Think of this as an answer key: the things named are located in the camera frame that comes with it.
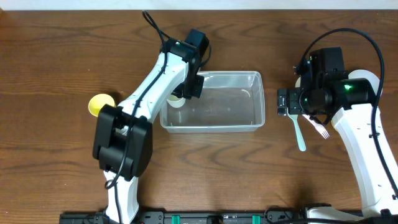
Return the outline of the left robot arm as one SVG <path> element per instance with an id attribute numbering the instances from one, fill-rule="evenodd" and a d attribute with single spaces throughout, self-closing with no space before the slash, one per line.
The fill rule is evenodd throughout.
<path id="1" fill-rule="evenodd" d="M 153 122 L 167 98 L 199 98 L 204 78 L 198 71 L 210 41 L 192 29 L 185 40 L 161 45 L 155 66 L 135 92 L 118 106 L 99 109 L 93 157 L 106 177 L 108 206 L 95 223 L 132 223 L 138 213 L 138 178 L 153 152 Z"/>

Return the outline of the grey plastic bowl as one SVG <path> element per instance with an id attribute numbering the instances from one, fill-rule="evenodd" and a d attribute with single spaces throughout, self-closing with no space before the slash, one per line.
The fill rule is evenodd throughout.
<path id="1" fill-rule="evenodd" d="M 367 79 L 370 82 L 374 93 L 377 94 L 378 87 L 380 84 L 380 79 L 372 72 L 370 72 L 368 70 L 362 70 L 362 69 L 354 70 L 348 75 L 348 78 L 349 79 L 355 79 L 355 78 Z"/>

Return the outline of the yellow plastic cup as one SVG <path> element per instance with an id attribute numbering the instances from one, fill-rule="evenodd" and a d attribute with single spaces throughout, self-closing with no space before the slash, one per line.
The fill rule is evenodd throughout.
<path id="1" fill-rule="evenodd" d="M 107 95 L 105 93 L 100 93 L 91 98 L 91 100 L 88 103 L 88 111 L 90 112 L 91 115 L 93 116 L 98 116 L 101 108 L 104 105 L 110 105 L 115 107 L 115 100 L 112 96 Z"/>

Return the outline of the pink plastic fork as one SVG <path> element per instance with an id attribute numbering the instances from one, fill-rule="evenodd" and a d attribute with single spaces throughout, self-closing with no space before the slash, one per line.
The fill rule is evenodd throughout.
<path id="1" fill-rule="evenodd" d="M 326 130 L 326 128 L 322 125 L 322 124 L 318 124 L 316 121 L 314 121 L 313 119 L 310 118 L 309 115 L 307 114 L 303 114 L 303 117 L 310 122 L 313 127 L 318 131 L 318 133 L 324 138 L 324 139 L 328 139 L 330 137 L 330 135 L 328 134 L 328 131 Z"/>

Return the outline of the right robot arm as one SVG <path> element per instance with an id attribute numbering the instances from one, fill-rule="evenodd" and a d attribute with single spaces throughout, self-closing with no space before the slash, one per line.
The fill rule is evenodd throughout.
<path id="1" fill-rule="evenodd" d="M 397 223 L 397 162 L 375 103 L 381 80 L 367 70 L 347 71 L 339 47 L 311 52 L 295 71 L 299 75 L 295 87 L 277 91 L 278 115 L 292 119 L 301 151 L 306 146 L 298 116 L 320 126 L 332 124 L 348 152 L 362 203 L 360 215 L 316 205 L 305 209 L 303 219 Z"/>

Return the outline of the mint green plastic spoon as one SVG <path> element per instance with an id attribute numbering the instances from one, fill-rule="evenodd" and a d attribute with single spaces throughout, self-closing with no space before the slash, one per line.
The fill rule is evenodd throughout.
<path id="1" fill-rule="evenodd" d="M 289 114 L 289 113 L 287 113 L 287 116 L 293 122 L 299 150 L 302 151 L 302 152 L 306 151 L 307 147 L 306 147 L 306 144 L 305 144 L 305 141 L 304 141 L 304 138 L 303 138 L 299 123 L 298 123 L 298 115 L 297 114 Z"/>

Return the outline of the white plastic cup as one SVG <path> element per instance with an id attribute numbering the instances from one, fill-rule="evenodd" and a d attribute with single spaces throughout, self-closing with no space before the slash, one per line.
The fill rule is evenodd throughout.
<path id="1" fill-rule="evenodd" d="M 186 102 L 185 98 L 178 98 L 175 95 L 170 95 L 167 98 L 167 103 L 173 108 L 181 108 Z"/>

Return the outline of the white plastic bowl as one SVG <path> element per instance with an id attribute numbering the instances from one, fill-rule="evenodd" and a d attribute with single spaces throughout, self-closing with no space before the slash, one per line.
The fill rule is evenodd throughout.
<path id="1" fill-rule="evenodd" d="M 297 81 L 295 82 L 295 87 L 296 87 L 296 88 L 299 88 L 299 87 L 300 87 L 300 81 L 301 81 L 301 78 L 299 77 L 299 78 L 297 79 Z"/>

